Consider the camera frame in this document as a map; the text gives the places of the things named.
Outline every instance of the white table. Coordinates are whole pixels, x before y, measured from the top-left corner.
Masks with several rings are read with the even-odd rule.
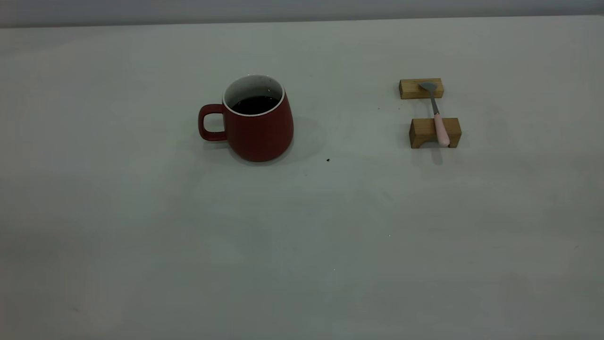
[[[603,37],[601,16],[0,30],[0,338],[602,339]],[[289,94],[274,162],[197,131],[248,73]],[[397,82],[420,77],[457,149],[410,148],[431,107]]]

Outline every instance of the coffee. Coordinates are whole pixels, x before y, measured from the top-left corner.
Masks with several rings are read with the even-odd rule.
[[[240,114],[261,114],[267,112],[279,104],[279,100],[268,96],[256,96],[243,99],[239,103],[233,105],[233,111]]]

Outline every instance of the mug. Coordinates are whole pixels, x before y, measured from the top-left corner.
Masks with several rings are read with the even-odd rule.
[[[259,114],[241,114],[233,107],[244,99],[268,96],[278,100],[272,109]],[[204,117],[221,113],[225,130],[209,132]],[[205,140],[226,140],[241,158],[264,162],[280,156],[294,137],[294,119],[283,86],[268,76],[250,75],[235,80],[222,95],[222,104],[205,105],[199,111],[199,134]]]

